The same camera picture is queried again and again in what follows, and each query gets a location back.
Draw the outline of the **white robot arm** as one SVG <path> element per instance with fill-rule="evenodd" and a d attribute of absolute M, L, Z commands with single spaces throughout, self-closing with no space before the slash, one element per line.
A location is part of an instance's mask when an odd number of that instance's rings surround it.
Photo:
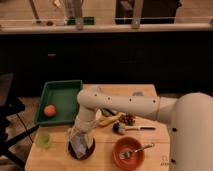
<path fill-rule="evenodd" d="M 180 98 L 116 96 L 90 87 L 78 93 L 77 101 L 79 131 L 93 129 L 98 108 L 135 114 L 168 126 L 169 171 L 213 171 L 213 97 L 199 92 Z"/>

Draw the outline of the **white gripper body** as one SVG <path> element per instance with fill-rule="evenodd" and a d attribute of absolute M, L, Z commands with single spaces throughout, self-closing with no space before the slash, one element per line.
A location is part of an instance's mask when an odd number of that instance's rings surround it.
<path fill-rule="evenodd" d="M 94 128 L 96 121 L 96 109 L 80 108 L 74 123 L 74 130 L 89 132 Z"/>

